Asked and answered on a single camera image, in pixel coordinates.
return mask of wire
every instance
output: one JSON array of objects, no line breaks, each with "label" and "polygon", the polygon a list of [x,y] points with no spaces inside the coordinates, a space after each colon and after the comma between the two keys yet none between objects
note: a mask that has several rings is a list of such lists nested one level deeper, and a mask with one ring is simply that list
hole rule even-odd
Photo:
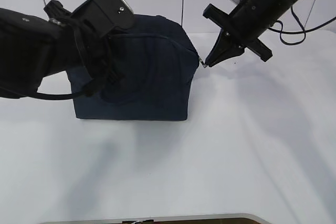
[{"label": "wire", "polygon": [[294,42],[294,43],[290,43],[290,42],[287,42],[287,41],[285,41],[284,40],[284,38],[282,37],[283,36],[283,22],[282,21],[280,21],[280,20],[278,20],[278,21],[276,21],[276,23],[278,23],[278,24],[280,24],[281,25],[281,30],[280,30],[280,40],[281,40],[281,42],[283,43],[283,44],[285,44],[285,45],[287,45],[287,46],[297,46],[297,45],[299,45],[299,44],[301,44],[301,43],[303,43],[305,40],[306,40],[306,38],[307,38],[307,32],[306,32],[306,29],[305,29],[305,27],[303,26],[303,24],[301,23],[301,21],[300,21],[300,19],[299,19],[299,17],[298,17],[298,15],[296,15],[296,13],[294,12],[294,9],[293,9],[293,6],[290,8],[290,10],[291,10],[291,12],[292,12],[292,15],[293,15],[293,17],[294,17],[294,19],[296,20],[296,22],[299,24],[299,26],[301,27],[301,29],[302,29],[302,33],[304,34],[304,38],[301,40],[301,41],[299,41],[299,42]]},{"label": "wire", "polygon": [[290,34],[290,35],[295,35],[295,34],[307,34],[307,33],[311,33],[312,31],[316,31],[318,29],[321,29],[322,27],[325,27],[327,25],[329,25],[330,23],[334,22],[336,20],[336,17],[335,18],[332,18],[331,20],[323,23],[322,25],[320,26],[317,26],[313,29],[309,29],[309,30],[306,30],[306,31],[281,31],[281,30],[276,30],[276,29],[273,29],[273,28],[269,28],[269,30],[271,31],[274,31],[275,33],[279,33],[279,34]]}]

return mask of white tabletop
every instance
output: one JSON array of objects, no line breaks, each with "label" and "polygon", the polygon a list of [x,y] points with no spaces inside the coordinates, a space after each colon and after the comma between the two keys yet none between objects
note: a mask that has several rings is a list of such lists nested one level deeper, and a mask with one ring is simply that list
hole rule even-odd
[{"label": "white tabletop", "polygon": [[[217,35],[191,34],[203,58]],[[336,223],[336,35],[262,40],[268,63],[248,52],[198,70],[186,122],[83,121],[71,101],[1,99],[0,223]]]}]

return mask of black robotic arm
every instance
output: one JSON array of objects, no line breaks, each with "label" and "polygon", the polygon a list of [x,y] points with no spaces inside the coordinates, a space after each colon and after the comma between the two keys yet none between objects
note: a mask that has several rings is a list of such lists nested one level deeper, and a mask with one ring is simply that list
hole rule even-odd
[{"label": "black robotic arm", "polygon": [[240,56],[249,48],[263,61],[272,57],[272,51],[258,37],[263,34],[298,0],[235,0],[237,7],[226,14],[210,4],[204,11],[221,32],[205,64],[214,65]]}]

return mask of navy blue bag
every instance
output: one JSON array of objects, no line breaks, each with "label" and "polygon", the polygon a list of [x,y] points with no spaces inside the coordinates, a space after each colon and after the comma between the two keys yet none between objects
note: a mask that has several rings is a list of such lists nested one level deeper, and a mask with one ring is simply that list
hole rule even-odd
[{"label": "navy blue bag", "polygon": [[[77,118],[184,121],[198,54],[183,28],[162,16],[136,15],[136,25],[110,34],[113,66],[122,78],[92,97],[74,100]],[[84,67],[67,71],[73,92],[90,81]]]}]

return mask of black mount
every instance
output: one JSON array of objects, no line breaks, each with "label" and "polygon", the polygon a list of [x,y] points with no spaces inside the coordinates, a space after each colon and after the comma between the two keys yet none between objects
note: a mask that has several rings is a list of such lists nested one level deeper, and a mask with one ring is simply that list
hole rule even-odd
[{"label": "black mount", "polygon": [[125,0],[87,0],[73,13],[63,8],[60,2],[51,1],[45,12],[49,18],[67,16],[82,22],[103,38],[113,29],[128,29],[134,25],[135,17]]},{"label": "black mount", "polygon": [[224,60],[240,56],[245,52],[245,48],[249,48],[264,62],[272,57],[272,51],[259,39],[245,40],[231,22],[232,17],[247,1],[242,0],[229,15],[212,4],[204,10],[203,16],[221,28],[217,42],[205,60],[206,65],[213,67]]}]

